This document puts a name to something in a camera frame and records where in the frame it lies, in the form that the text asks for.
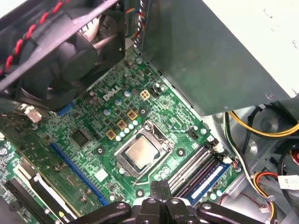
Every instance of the red and black wire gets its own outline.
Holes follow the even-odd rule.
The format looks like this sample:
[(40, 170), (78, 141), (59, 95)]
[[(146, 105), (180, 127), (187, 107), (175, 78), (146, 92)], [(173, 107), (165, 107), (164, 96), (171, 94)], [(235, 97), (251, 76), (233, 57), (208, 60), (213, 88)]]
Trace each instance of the red and black wire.
[(15, 47), (12, 51), (12, 54), (9, 55), (6, 59), (6, 63), (5, 63), (5, 66), (0, 69), (0, 76), (3, 75), (5, 73), (5, 71), (7, 71), (14, 59), (14, 57), (16, 55), (18, 55), (20, 53), (20, 49), (21, 49), (21, 46), (24, 44), (25, 41), (29, 40), (31, 35), (33, 34), (33, 32), (36, 30), (36, 28), (40, 25), (42, 25), (46, 19), (52, 15), (52, 14), (55, 14), (59, 11), (59, 9), (61, 8), (61, 6), (64, 4), (64, 3), (67, 3), (69, 2), (69, 0), (60, 0), (56, 5), (55, 7), (53, 7), (51, 10), (47, 11), (47, 12), (44, 12), (42, 14), (42, 16), (34, 23), (32, 24), (31, 26), (29, 26), (28, 30), (26, 33), (23, 34), (22, 38), (20, 38), (16, 44), (15, 44)]

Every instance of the dell logo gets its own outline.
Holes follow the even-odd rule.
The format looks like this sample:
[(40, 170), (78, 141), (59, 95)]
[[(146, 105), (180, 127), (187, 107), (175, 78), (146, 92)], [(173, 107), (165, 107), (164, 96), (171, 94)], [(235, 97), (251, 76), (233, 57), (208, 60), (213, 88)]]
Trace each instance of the dell logo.
[(117, 85), (112, 88), (110, 91), (108, 91), (108, 93), (106, 95), (103, 96), (103, 99), (105, 101), (108, 101), (110, 99), (110, 97), (114, 96), (114, 94), (116, 94), (120, 89), (120, 87), (118, 87)]

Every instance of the label sticker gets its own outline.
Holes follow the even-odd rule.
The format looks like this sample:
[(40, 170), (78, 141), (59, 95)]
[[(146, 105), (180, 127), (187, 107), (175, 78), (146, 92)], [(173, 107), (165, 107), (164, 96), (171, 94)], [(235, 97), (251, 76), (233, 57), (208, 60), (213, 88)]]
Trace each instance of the label sticker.
[(299, 190), (299, 176), (278, 176), (278, 182), (281, 189)]
[(102, 182), (106, 177), (108, 177), (108, 173), (102, 168), (94, 175), (100, 182)]

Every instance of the yellow wire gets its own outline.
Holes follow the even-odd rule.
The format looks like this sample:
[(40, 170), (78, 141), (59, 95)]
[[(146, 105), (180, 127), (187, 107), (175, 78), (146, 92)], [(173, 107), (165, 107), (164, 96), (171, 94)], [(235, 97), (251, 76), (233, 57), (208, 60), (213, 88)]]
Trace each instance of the yellow wire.
[[(261, 188), (258, 186), (257, 182), (256, 182), (256, 176), (258, 175), (259, 173), (256, 173), (253, 177), (253, 184), (254, 186), (256, 187), (256, 189), (261, 193), (261, 195), (267, 197), (268, 195), (266, 195), (262, 190)], [(270, 216), (270, 220), (272, 220), (273, 216), (274, 216), (274, 204), (273, 202), (270, 202), (270, 206), (271, 206), (271, 216)]]
[(287, 135), (290, 135), (296, 131), (299, 130), (299, 124), (296, 124), (294, 127), (291, 127), (288, 130), (282, 131), (282, 132), (277, 132), (277, 133), (265, 133), (265, 132), (261, 132), (258, 131), (250, 126), (248, 126), (247, 124), (245, 124), (242, 120), (240, 120), (238, 118), (238, 116), (236, 116), (232, 111), (228, 112), (229, 115), (236, 120), (237, 123), (239, 123), (240, 125), (242, 125), (243, 127), (247, 128), (248, 130), (251, 130), (252, 132), (255, 132), (257, 134), (263, 135), (263, 136), (267, 136), (267, 137), (285, 137)]

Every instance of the black expansion slot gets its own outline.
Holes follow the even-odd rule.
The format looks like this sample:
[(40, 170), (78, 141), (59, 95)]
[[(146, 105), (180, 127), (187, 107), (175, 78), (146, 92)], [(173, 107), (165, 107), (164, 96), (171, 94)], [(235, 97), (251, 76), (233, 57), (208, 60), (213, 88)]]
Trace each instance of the black expansion slot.
[(16, 179), (13, 178), (4, 185), (40, 224), (55, 224), (55, 221), (49, 215), (45, 214), (44, 209)]

